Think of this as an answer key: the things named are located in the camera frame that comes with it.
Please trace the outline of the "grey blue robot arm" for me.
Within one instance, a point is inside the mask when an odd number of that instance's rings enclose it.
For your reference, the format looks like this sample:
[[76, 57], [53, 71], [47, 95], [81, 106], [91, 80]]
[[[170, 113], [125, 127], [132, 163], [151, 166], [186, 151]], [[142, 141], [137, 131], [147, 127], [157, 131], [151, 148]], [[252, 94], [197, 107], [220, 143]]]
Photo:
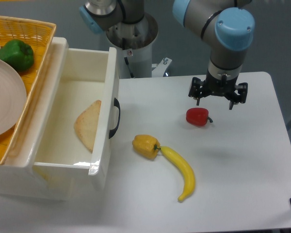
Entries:
[[[211, 48], [205, 80], [193, 78], [189, 97], [224, 97], [230, 107], [245, 103], [248, 85], [237, 83], [253, 41], [255, 20], [244, 9], [245, 0], [176, 0], [172, 13]], [[142, 0], [88, 0], [79, 8], [93, 33], [105, 33], [118, 50], [123, 78], [151, 75], [152, 44], [158, 36], [156, 20], [145, 12]]]

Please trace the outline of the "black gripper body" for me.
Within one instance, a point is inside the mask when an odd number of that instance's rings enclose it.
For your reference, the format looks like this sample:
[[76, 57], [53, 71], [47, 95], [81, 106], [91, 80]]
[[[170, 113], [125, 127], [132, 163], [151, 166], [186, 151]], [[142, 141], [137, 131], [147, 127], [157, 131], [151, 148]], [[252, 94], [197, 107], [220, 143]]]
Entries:
[[232, 97], [236, 94], [236, 81], [237, 78], [227, 80], [219, 80], [213, 77], [209, 72], [206, 74], [206, 79], [203, 84], [203, 95], [207, 96], [220, 96], [220, 97]]

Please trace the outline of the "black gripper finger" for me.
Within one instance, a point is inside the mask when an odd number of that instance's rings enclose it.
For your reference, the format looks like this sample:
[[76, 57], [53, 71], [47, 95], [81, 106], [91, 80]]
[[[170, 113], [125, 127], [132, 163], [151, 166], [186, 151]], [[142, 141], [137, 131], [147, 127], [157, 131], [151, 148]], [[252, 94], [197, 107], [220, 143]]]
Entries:
[[199, 78], [197, 78], [197, 77], [192, 78], [188, 96], [190, 98], [193, 98], [194, 100], [196, 100], [197, 106], [199, 106], [200, 100], [202, 98], [205, 98], [208, 96], [208, 93], [203, 86], [204, 84], [205, 84], [205, 82], [201, 81]]
[[234, 105], [245, 103], [248, 93], [248, 83], [240, 83], [225, 93], [225, 98], [229, 100], [229, 110], [232, 110]]

